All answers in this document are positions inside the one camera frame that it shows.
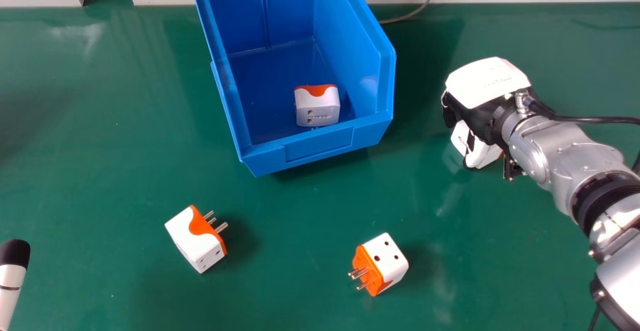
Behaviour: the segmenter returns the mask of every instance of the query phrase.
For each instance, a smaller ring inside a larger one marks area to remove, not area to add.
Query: white cylindrical object with black tip
[[[7,331],[25,282],[31,247],[25,240],[0,244],[0,331]]]

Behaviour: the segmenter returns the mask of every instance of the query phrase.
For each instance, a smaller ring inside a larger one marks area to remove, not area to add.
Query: black tip
[[[18,265],[27,268],[32,247],[25,240],[12,239],[0,244],[0,266]]]

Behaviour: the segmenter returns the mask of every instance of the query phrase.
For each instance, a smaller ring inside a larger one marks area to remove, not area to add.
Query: white and orange plug adapter
[[[338,123],[340,96],[336,85],[304,85],[294,90],[295,123],[304,128]]]
[[[361,281],[356,290],[366,288],[373,297],[402,280],[409,269],[409,262],[386,232],[359,245],[352,265],[348,275]]]
[[[227,255],[220,233],[229,225],[223,222],[214,228],[215,221],[213,211],[203,216],[191,205],[164,224],[175,246],[201,274]]]

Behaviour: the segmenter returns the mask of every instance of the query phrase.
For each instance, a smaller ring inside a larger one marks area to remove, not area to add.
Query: green tabletop surface
[[[11,331],[586,330],[587,239],[534,181],[461,167],[440,96],[501,56],[559,113],[637,116],[640,4],[435,4],[384,31],[382,142],[254,178],[195,7],[0,10],[0,240],[32,246]],[[585,129],[627,162],[640,148],[633,126]],[[204,274],[164,226],[190,204],[229,224]],[[347,272],[384,232],[410,266],[370,297]]]

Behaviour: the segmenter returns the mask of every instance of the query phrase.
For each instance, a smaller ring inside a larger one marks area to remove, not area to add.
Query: adapter inside blue bin
[[[238,157],[255,176],[375,145],[396,54],[364,0],[196,0]],[[334,84],[339,122],[297,126],[294,89]]]

